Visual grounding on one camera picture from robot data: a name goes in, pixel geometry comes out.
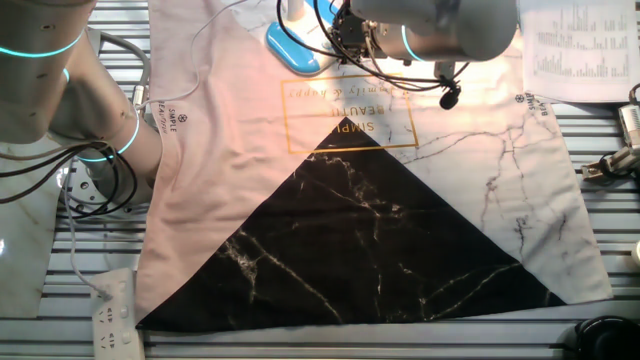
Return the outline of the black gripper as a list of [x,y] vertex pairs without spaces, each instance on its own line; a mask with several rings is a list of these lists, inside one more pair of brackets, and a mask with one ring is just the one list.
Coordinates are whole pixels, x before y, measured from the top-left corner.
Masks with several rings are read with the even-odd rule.
[[367,21],[349,10],[340,10],[334,15],[330,41],[343,60],[350,60],[351,53],[365,58],[383,57],[382,50],[371,36]]

